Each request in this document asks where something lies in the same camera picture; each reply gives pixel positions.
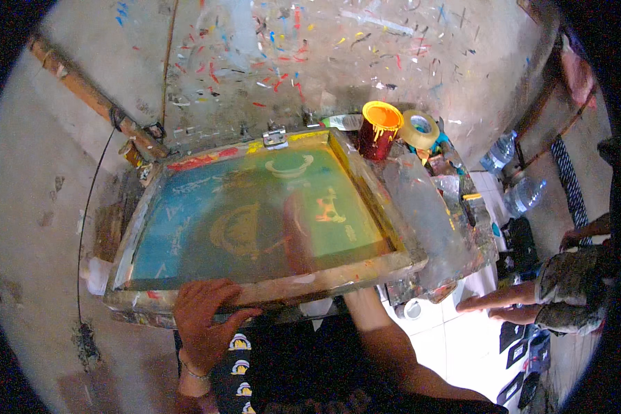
screen printing frame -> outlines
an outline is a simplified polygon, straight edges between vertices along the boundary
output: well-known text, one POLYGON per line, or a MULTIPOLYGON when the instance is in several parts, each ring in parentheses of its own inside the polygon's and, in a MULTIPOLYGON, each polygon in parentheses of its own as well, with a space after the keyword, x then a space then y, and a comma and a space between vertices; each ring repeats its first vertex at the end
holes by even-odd
MULTIPOLYGON (((425 266, 428 256, 391 201, 384 185, 365 163, 348 137, 336 128, 292 132, 286 135, 289 148, 328 145, 356 188, 382 237, 387 241, 390 253, 311 274, 242 284, 243 292, 234 303, 235 307, 258 306, 264 309, 276 309, 297 305, 400 279, 425 266)), ((254 140, 191 154, 182 159, 167 160, 161 168, 153 168, 151 181, 122 237, 108 278, 104 303, 111 309, 114 319, 157 327, 175 327, 172 311, 177 290, 143 292, 124 289, 131 278, 140 236, 146 228, 147 220, 154 208, 154 201, 160 195, 167 179, 177 171, 202 168, 215 162, 249 157, 267 151, 270 149, 265 148, 261 140, 254 140)))

shorts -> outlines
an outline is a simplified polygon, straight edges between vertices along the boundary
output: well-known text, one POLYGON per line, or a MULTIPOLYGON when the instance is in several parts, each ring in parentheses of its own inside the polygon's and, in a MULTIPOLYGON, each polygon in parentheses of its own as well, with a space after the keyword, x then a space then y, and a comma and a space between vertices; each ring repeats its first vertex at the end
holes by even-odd
POLYGON ((534 286, 536 303, 542 305, 534 321, 538 327, 587 335, 600 326, 606 301, 596 260, 590 251, 561 253, 541 265, 534 286))

bracelet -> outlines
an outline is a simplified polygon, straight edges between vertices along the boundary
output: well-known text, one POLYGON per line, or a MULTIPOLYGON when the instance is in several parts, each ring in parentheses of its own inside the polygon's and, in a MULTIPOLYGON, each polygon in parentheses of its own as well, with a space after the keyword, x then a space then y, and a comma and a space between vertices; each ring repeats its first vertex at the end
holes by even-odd
POLYGON ((193 374, 193 373, 191 372, 191 370, 189 369, 189 366, 188 366, 188 365, 186 365, 186 362, 184 362, 184 361, 183 361, 183 360, 181 360, 181 359, 180 359, 179 361, 182 363, 182 365, 184 366, 184 368, 186 368, 186 369, 187 369, 187 372, 189 373, 189 375, 190 375, 190 376, 192 376, 192 377, 194 377, 194 378, 197 378, 197 379, 199 379, 199 380, 200 380, 200 379, 201 379, 201 380, 204 380, 204 379, 205 379, 205 380, 209 380, 209 377, 207 377, 206 375, 205 375, 205 376, 199 376, 199 375, 197 375, 197 374, 193 374))

packing tape roll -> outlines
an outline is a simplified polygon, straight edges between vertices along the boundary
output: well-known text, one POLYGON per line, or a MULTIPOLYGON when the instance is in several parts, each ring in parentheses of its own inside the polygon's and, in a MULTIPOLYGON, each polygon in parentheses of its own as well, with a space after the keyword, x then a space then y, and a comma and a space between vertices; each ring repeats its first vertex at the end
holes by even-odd
POLYGON ((403 118, 398 135, 414 148, 428 150, 439 138, 439 126, 430 115, 410 109, 403 112, 403 118))

plastic water bottle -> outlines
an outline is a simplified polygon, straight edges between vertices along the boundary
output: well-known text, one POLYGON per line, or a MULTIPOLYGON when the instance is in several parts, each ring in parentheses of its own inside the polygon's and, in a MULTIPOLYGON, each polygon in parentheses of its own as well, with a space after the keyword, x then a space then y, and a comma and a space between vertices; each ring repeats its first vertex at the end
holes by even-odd
POLYGON ((533 206, 540 203, 546 185, 547 182, 544 179, 538 181, 529 177, 522 178, 518 184, 504 194, 506 210, 514 218, 519 219, 533 206))
POLYGON ((517 132, 512 130, 508 134, 502 134, 490 150, 481 158, 481 165, 490 174, 501 171, 506 164, 513 160, 515 153, 515 138, 517 132))

